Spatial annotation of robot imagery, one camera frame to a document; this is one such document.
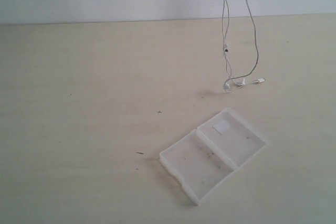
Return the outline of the white label sticker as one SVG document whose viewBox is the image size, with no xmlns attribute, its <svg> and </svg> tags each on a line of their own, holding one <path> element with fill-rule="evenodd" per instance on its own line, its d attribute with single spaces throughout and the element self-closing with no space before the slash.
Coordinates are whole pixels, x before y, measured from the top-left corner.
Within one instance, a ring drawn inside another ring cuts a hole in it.
<svg viewBox="0 0 336 224">
<path fill-rule="evenodd" d="M 227 130 L 229 130 L 231 125 L 225 121 L 225 120 L 220 120 L 216 124 L 213 125 L 213 128 L 219 133 L 219 134 L 224 134 Z"/>
</svg>

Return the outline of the clear plastic storage case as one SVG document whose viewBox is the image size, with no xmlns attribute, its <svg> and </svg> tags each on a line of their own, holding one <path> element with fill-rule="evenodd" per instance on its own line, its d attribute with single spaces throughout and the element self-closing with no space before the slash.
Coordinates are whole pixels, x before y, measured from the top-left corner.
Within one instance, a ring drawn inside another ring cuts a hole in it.
<svg viewBox="0 0 336 224">
<path fill-rule="evenodd" d="M 213 128 L 220 120 L 231 125 L 224 134 Z M 159 161 L 197 206 L 266 145 L 265 138 L 250 123 L 225 108 L 163 150 Z"/>
</svg>

